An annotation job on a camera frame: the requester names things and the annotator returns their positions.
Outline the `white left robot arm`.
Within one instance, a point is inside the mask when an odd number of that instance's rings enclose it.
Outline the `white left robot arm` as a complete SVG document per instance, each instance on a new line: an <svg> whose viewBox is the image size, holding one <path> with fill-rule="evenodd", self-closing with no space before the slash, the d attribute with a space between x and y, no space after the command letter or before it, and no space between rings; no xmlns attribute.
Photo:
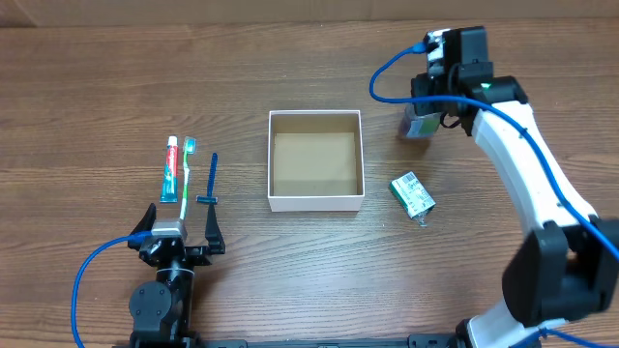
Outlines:
<svg viewBox="0 0 619 348"><path fill-rule="evenodd" d="M140 284L129 300L133 318L131 347L204 347L200 334L190 329L194 269L213 264L225 253L225 242L213 204L208 206L202 246L186 244L188 232L179 217L158 219L151 204L130 234L128 247L156 269L156 279Z"/></svg>

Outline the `green white soap packet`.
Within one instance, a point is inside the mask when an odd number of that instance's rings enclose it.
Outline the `green white soap packet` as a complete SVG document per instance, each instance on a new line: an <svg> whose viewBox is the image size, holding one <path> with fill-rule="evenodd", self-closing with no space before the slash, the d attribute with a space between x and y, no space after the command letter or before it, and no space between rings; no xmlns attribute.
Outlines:
<svg viewBox="0 0 619 348"><path fill-rule="evenodd" d="M389 185L390 191L398 199L407 215L426 227L426 217L435 207L436 202L429 195L417 176L409 171L394 179Z"/></svg>

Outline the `clear soap pump bottle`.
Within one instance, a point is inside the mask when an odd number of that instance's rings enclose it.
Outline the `clear soap pump bottle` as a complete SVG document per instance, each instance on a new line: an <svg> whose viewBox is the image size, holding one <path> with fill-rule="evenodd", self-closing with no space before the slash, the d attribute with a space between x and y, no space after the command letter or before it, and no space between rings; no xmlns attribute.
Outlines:
<svg viewBox="0 0 619 348"><path fill-rule="evenodd" d="M432 137L440 126L440 113L418 115L415 106L409 103L404 108L398 134L403 139L423 139Z"/></svg>

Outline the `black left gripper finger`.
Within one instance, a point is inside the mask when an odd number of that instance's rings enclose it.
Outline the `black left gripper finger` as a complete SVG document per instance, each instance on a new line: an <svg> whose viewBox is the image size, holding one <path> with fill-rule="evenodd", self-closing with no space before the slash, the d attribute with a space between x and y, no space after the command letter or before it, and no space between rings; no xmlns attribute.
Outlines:
<svg viewBox="0 0 619 348"><path fill-rule="evenodd" d="M225 254L225 242L217 222L215 205L210 204L205 225L205 239L212 254Z"/></svg>
<svg viewBox="0 0 619 348"><path fill-rule="evenodd" d="M133 231L130 233L130 239L128 241L128 247L131 249L140 249L140 246L144 240L142 236L145 232L150 232L154 222L157 218L157 207L154 203L151 203L144 214L143 218L136 225Z"/></svg>

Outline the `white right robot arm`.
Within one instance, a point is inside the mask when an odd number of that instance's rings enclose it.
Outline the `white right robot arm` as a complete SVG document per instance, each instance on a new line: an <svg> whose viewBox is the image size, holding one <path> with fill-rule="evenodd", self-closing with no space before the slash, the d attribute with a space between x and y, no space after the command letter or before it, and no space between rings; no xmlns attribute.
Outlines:
<svg viewBox="0 0 619 348"><path fill-rule="evenodd" d="M523 232L501 300L459 324L458 345L535 347L551 329L607 310L618 283L618 221L598 217L571 185L516 79L494 74L485 28L428 32L413 50L427 57L411 82L416 112L457 117L494 164Z"/></svg>

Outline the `red green toothpaste tube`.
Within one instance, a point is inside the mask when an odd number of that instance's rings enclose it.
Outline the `red green toothpaste tube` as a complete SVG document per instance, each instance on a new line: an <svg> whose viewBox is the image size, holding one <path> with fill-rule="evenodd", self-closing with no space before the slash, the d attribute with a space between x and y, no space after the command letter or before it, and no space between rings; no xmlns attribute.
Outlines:
<svg viewBox="0 0 619 348"><path fill-rule="evenodd" d="M170 135L167 140L163 168L161 203L176 203L178 201L177 184L178 137Z"/></svg>

